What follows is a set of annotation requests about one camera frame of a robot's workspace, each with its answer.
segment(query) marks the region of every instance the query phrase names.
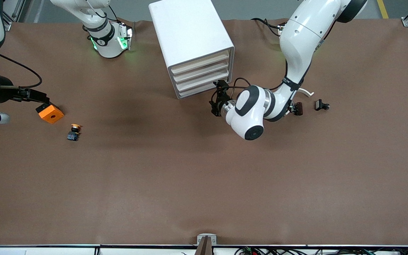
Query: brown tabletop surface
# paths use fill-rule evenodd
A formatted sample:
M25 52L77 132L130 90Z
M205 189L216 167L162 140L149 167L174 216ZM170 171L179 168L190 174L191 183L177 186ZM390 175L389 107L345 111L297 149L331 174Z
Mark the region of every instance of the brown tabletop surface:
M256 21L224 21L233 77L275 87L279 42ZM80 24L15 23L0 53L35 69L66 116L38 103L0 111L0 244L408 244L408 28L337 23L299 94L304 115L254 141L210 112L211 91L175 98L152 22L132 51L100 57ZM36 83L0 58L15 85ZM314 111L322 98L329 111ZM70 124L80 140L66 139Z

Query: white robotic arm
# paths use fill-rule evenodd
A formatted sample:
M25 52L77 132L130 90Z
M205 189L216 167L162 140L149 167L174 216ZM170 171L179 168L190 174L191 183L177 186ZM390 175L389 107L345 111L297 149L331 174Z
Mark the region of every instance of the white robotic arm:
M51 0L81 20L91 35L92 43L102 57L114 58L130 50L132 28L120 21L110 21L102 8L110 0Z
M275 92L251 85L237 100L229 100L221 115L246 140L264 132L262 119L278 121L289 113L290 102L303 83L314 50L335 21L351 21L367 0L304 0L285 25L280 47L286 59L286 75Z

